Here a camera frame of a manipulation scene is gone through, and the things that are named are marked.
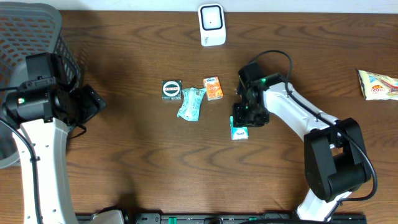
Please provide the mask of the small teal white packet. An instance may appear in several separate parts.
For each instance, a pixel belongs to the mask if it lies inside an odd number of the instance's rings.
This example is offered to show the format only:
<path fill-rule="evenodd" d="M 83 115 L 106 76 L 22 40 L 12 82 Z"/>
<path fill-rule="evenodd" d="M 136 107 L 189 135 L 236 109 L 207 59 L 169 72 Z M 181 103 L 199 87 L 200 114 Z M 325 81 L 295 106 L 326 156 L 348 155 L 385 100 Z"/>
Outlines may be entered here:
<path fill-rule="evenodd" d="M 232 140 L 243 140 L 249 138 L 249 133 L 247 127 L 235 127 L 233 124 L 233 116 L 229 117 L 231 139 Z"/>

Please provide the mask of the orange snack packet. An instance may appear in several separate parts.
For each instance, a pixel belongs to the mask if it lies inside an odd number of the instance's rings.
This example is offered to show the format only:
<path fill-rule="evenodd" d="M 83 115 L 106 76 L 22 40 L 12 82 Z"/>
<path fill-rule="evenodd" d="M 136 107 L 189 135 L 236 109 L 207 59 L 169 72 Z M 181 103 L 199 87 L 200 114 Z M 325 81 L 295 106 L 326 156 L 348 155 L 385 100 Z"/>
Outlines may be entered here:
<path fill-rule="evenodd" d="M 204 78 L 203 86 L 206 89 L 208 101 L 219 100 L 222 99 L 222 97 L 224 96 L 218 77 Z"/>

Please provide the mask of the green snack packet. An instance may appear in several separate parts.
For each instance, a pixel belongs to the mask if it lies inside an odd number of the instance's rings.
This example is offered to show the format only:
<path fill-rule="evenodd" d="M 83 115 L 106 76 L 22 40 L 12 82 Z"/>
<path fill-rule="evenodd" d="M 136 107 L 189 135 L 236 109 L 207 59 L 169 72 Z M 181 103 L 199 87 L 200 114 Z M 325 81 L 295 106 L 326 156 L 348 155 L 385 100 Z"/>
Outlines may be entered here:
<path fill-rule="evenodd" d="M 206 93 L 204 88 L 197 89 L 194 87 L 182 90 L 183 103 L 178 110 L 177 116 L 186 121 L 198 121 L 200 116 L 200 106 Z"/>

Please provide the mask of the round white red lid cup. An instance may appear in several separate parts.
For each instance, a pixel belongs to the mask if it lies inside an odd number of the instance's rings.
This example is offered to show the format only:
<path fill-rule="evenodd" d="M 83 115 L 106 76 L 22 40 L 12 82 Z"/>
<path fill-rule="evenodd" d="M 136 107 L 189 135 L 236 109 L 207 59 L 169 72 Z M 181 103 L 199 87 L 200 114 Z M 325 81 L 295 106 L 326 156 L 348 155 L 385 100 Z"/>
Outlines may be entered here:
<path fill-rule="evenodd" d="M 181 100 L 182 99 L 182 81 L 164 80 L 162 81 L 162 99 L 163 100 Z"/>

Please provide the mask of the white blue snack bag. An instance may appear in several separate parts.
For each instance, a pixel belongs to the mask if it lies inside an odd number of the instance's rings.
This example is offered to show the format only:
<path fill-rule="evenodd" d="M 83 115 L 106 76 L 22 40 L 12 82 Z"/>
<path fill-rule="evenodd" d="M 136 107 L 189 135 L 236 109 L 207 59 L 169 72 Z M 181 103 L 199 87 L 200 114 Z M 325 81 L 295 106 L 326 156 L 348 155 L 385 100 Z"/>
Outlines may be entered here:
<path fill-rule="evenodd" d="M 397 79 L 387 75 L 357 70 L 365 100 L 397 100 Z"/>

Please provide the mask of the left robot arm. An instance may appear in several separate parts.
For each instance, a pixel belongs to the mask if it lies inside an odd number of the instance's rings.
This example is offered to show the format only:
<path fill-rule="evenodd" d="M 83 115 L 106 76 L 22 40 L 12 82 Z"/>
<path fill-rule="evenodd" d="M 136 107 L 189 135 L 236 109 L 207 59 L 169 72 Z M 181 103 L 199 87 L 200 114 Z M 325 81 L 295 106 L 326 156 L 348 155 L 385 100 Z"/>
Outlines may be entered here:
<path fill-rule="evenodd" d="M 109 209 L 93 215 L 75 214 L 67 173 L 66 148 L 68 133 L 83 125 L 106 106 L 103 99 L 85 85 L 67 96 L 67 103 L 84 116 L 64 121 L 55 116 L 59 112 L 63 90 L 51 89 L 48 97 L 55 100 L 49 118 L 28 109 L 31 100 L 44 95 L 41 80 L 15 82 L 17 108 L 24 109 L 12 128 L 21 162 L 25 223 L 124 223 L 120 209 Z"/>

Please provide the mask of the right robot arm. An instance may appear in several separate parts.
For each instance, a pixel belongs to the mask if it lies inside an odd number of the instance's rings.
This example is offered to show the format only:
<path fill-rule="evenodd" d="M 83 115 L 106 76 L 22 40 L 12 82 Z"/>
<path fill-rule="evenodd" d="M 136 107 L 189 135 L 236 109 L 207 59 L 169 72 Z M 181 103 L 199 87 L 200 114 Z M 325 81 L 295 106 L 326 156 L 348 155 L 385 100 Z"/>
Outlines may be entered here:
<path fill-rule="evenodd" d="M 372 169 L 366 158 L 359 124 L 340 121 L 324 113 L 297 93 L 279 74 L 239 75 L 242 101 L 233 106 L 237 127 L 261 127 L 274 114 L 304 143 L 305 178 L 310 190 L 296 209 L 300 220 L 324 222 L 338 204 L 369 181 Z"/>

